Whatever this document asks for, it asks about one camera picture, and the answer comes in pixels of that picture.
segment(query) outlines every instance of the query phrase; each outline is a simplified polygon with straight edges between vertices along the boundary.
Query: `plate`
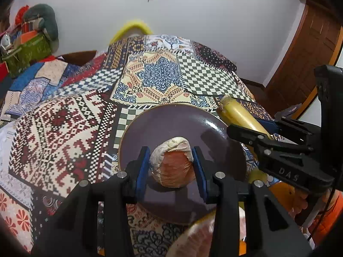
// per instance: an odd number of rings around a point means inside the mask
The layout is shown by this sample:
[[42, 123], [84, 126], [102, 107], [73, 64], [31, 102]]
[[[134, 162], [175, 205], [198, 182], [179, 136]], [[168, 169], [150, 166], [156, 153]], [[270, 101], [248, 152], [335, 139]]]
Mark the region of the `plate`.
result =
[[[246, 161], [241, 145], [226, 134], [227, 126], [211, 113], [190, 105], [160, 105], [144, 111], [126, 128], [119, 146], [119, 166], [138, 158], [142, 146], [152, 152], [164, 141], [181, 136], [191, 148], [199, 146], [205, 159], [215, 162], [221, 171], [243, 181]], [[140, 205], [153, 215], [176, 224], [190, 224], [215, 208], [206, 205], [196, 181], [182, 188], [167, 188], [149, 172], [146, 192]]]

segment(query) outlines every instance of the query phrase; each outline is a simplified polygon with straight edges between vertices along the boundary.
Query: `wooden door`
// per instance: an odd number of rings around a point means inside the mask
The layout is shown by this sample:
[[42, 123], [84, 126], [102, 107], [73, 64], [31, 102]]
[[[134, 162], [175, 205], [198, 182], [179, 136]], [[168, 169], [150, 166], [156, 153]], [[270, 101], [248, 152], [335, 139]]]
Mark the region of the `wooden door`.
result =
[[307, 4], [301, 23], [298, 35], [266, 87], [275, 106], [271, 115], [307, 99], [316, 85], [313, 69], [328, 64], [337, 45], [341, 25], [329, 11]]

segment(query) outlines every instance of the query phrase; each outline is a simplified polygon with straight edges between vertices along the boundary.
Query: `tablecloth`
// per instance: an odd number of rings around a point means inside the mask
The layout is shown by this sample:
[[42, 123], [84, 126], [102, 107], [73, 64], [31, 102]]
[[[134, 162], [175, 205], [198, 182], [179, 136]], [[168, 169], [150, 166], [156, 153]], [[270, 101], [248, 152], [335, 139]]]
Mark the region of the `tablecloth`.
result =
[[[255, 117], [272, 119], [239, 79], [236, 66], [197, 42], [168, 35], [130, 37], [99, 57], [0, 130], [0, 214], [27, 251], [80, 180], [104, 181], [118, 171], [121, 137], [146, 109], [183, 103], [217, 116], [220, 98], [229, 94]], [[49, 70], [38, 77], [47, 84], [54, 80]], [[242, 147], [249, 172], [258, 163]], [[137, 256], [164, 256], [185, 229], [137, 205], [126, 208]], [[100, 252], [102, 214], [100, 204]]]

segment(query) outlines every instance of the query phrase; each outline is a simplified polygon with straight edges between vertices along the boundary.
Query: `checkered fabric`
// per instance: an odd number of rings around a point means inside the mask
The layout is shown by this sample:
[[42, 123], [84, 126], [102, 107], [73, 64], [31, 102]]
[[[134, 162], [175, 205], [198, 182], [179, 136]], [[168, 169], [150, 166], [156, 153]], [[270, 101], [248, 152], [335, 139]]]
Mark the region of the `checkered fabric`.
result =
[[233, 98], [251, 101], [236, 84], [234, 77], [226, 71], [206, 66], [184, 53], [177, 54], [176, 58], [180, 65], [182, 84], [189, 92], [200, 96], [228, 94]]
[[116, 149], [119, 148], [121, 137], [123, 136], [125, 129], [139, 114], [143, 112], [144, 112], [143, 109], [127, 109], [127, 108], [121, 109], [116, 137], [114, 139], [114, 146], [113, 146], [114, 148]]
[[108, 91], [122, 74], [123, 68], [120, 69], [102, 69], [97, 71], [92, 77], [85, 78], [77, 83], [70, 84], [63, 88], [59, 88], [55, 93], [48, 96], [47, 99], [53, 99], [61, 96], [80, 94], [85, 91], [99, 90], [102, 92]]

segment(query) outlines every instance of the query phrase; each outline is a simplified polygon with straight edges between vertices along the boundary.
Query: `silver bolt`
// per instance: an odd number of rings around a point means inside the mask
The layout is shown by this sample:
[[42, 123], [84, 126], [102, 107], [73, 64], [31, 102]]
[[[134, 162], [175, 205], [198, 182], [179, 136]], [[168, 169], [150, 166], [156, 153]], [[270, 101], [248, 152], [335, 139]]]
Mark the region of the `silver bolt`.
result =
[[88, 185], [88, 181], [87, 181], [86, 179], [83, 179], [82, 181], [80, 181], [80, 182], [78, 183], [78, 185], [81, 186], [81, 187], [85, 187], [85, 186]]
[[215, 176], [218, 178], [218, 179], [222, 179], [222, 178], [225, 178], [225, 174], [223, 172], [216, 172], [215, 173]]
[[259, 179], [257, 179], [256, 181], [254, 181], [254, 185], [257, 187], [262, 187], [264, 185], [263, 181], [260, 181]]
[[117, 173], [117, 177], [118, 178], [121, 178], [121, 179], [124, 179], [128, 174], [125, 172], [125, 171], [119, 171]]
[[269, 150], [269, 149], [265, 149], [265, 154], [266, 155], [270, 155], [272, 153], [272, 151], [271, 150]]

